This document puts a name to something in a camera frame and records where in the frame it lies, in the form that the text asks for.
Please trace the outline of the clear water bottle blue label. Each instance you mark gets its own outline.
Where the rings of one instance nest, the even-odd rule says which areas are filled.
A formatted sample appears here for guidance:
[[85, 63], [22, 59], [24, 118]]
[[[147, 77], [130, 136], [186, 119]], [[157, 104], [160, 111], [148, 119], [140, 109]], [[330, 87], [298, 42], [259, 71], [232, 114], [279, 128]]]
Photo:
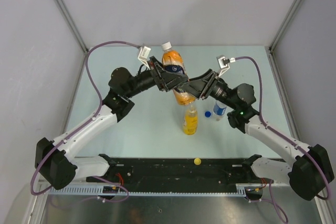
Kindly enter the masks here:
[[215, 118], [216, 121], [220, 121], [226, 112], [227, 106], [220, 102], [220, 101], [215, 101], [214, 107], [213, 107], [213, 117]]

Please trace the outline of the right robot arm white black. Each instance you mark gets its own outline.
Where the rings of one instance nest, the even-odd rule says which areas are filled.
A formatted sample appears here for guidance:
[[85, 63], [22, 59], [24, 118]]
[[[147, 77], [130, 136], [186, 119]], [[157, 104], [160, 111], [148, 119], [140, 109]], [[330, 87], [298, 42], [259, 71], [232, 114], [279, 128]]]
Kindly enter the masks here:
[[179, 88], [197, 99], [214, 98], [232, 109], [228, 121], [232, 128], [240, 130], [277, 153], [282, 161], [270, 160], [260, 155], [249, 158], [242, 169], [243, 179], [254, 183], [260, 177], [289, 185], [305, 200], [319, 197], [327, 191], [331, 196], [330, 182], [334, 180], [328, 153], [317, 144], [314, 147], [289, 137], [263, 119], [262, 113], [253, 108], [256, 102], [254, 87], [242, 83], [231, 89], [218, 73], [208, 70], [205, 74], [184, 81]]

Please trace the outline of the blue bottle cap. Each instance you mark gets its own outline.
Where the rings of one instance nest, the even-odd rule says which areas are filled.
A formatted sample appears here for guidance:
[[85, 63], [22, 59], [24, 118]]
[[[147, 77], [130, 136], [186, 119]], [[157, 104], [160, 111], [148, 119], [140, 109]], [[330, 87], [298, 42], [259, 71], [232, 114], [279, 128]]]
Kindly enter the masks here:
[[205, 112], [205, 117], [210, 118], [212, 116], [212, 113], [210, 111]]

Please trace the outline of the yellow juice bottle yellow cap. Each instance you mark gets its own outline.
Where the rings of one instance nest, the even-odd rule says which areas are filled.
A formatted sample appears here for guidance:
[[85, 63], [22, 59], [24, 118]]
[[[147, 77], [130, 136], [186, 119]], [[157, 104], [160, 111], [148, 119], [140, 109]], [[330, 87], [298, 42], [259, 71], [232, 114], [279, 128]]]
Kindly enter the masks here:
[[184, 113], [183, 132], [186, 135], [193, 135], [196, 133], [198, 127], [198, 112], [194, 104], [187, 106]]

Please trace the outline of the orange juice bottle white cap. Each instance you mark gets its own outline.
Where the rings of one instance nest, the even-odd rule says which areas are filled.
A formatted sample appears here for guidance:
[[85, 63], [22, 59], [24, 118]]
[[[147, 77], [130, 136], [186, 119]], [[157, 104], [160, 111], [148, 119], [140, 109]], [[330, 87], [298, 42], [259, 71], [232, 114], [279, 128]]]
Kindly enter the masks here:
[[[163, 50], [162, 65], [164, 66], [164, 69], [168, 72], [187, 75], [184, 61], [181, 55], [172, 48], [171, 43], [168, 41], [163, 43], [161, 47]], [[181, 88], [174, 88], [173, 93], [179, 105], [189, 105], [195, 101], [193, 96], [184, 92]]]

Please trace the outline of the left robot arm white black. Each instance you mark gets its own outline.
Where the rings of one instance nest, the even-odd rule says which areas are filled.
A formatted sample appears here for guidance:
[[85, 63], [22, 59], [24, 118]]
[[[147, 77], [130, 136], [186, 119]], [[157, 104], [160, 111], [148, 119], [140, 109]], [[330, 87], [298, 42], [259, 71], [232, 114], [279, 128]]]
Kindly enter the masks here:
[[155, 57], [150, 57], [148, 65], [148, 70], [136, 76], [127, 68], [116, 68], [109, 81], [110, 90], [95, 112], [52, 141], [43, 138], [37, 143], [35, 167], [51, 187], [60, 190], [73, 180], [93, 176], [105, 182], [115, 178], [116, 169], [107, 155], [77, 157], [77, 154], [93, 138], [128, 115], [134, 107], [131, 97], [154, 86], [169, 92], [188, 80], [182, 72], [167, 71]]

